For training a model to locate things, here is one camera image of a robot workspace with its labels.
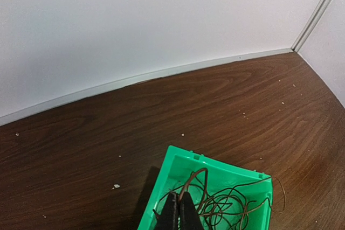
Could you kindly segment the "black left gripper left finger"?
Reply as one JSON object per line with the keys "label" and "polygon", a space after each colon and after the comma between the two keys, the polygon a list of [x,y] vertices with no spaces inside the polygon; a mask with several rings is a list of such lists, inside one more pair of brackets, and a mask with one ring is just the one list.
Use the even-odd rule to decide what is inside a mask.
{"label": "black left gripper left finger", "polygon": [[177,230],[178,217],[178,195],[176,192],[169,192],[154,230]]}

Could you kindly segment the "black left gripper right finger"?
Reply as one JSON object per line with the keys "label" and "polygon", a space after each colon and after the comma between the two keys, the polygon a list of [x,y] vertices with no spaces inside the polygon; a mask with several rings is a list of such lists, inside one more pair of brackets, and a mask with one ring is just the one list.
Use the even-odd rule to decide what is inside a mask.
{"label": "black left gripper right finger", "polygon": [[181,230],[204,229],[189,192],[184,192],[182,195],[179,203],[179,209]]}

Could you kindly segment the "right green plastic bin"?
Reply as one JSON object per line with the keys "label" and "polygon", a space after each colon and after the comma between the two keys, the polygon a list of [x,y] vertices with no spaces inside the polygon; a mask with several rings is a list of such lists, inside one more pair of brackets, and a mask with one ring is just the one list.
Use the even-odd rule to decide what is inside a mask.
{"label": "right green plastic bin", "polygon": [[192,173],[201,168],[188,191],[205,229],[268,229],[273,200],[272,178],[169,146],[151,192],[139,229],[154,229],[156,213],[163,209],[170,191],[180,193]]}

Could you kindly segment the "right aluminium frame post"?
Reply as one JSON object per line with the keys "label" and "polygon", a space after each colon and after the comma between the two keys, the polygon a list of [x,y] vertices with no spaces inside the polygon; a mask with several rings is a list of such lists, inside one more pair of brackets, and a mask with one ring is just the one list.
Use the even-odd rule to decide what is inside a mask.
{"label": "right aluminium frame post", "polygon": [[311,35],[316,25],[320,21],[321,17],[325,13],[326,9],[330,5],[332,0],[319,0],[317,6],[315,7],[312,15],[308,19],[306,25],[303,27],[302,31],[298,35],[297,39],[293,43],[291,50],[298,53],[308,37]]}

